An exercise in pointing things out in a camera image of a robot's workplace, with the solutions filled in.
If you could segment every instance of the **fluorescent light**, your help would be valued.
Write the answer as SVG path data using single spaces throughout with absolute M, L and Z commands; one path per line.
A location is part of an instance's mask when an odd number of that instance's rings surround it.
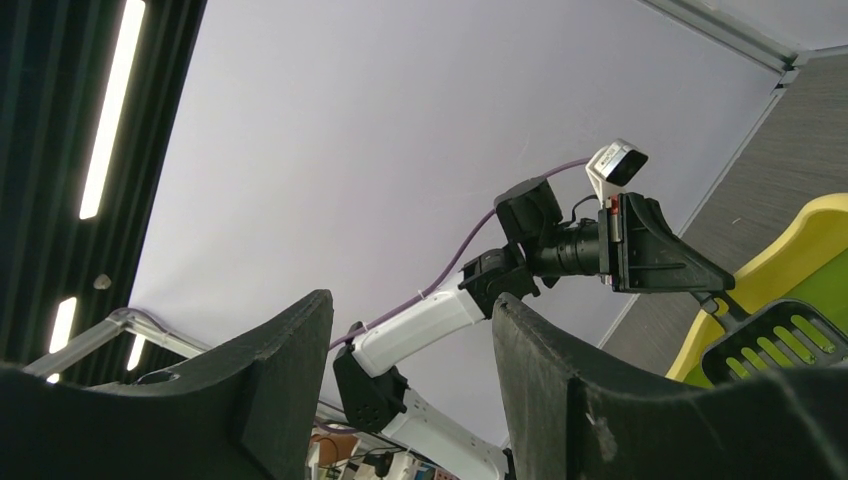
M 133 368 L 138 366 L 139 360 L 141 360 L 141 351 L 144 349 L 144 337 L 141 335 L 135 336 L 135 342 L 133 342 L 133 349 L 130 351 L 130 358 L 127 360 L 127 370 L 132 370 Z
M 100 123 L 94 137 L 85 191 L 82 194 L 80 206 L 82 220 L 97 215 L 97 210 L 100 209 L 100 197 L 103 195 L 103 184 L 106 183 L 106 172 L 109 170 L 109 161 L 112 158 L 112 147 L 115 144 L 118 121 L 121 119 L 124 95 L 127 93 L 135 47 L 141 31 L 141 20 L 144 18 L 144 7 L 142 0 L 128 0 L 124 7 L 115 57 L 112 59 L 112 70 L 109 72 L 109 81 L 106 83 L 103 110 L 100 111 Z
M 59 304 L 56 320 L 53 322 L 53 336 L 50 338 L 50 353 L 65 348 L 71 338 L 71 326 L 74 324 L 74 311 L 77 309 L 77 297 L 71 297 Z

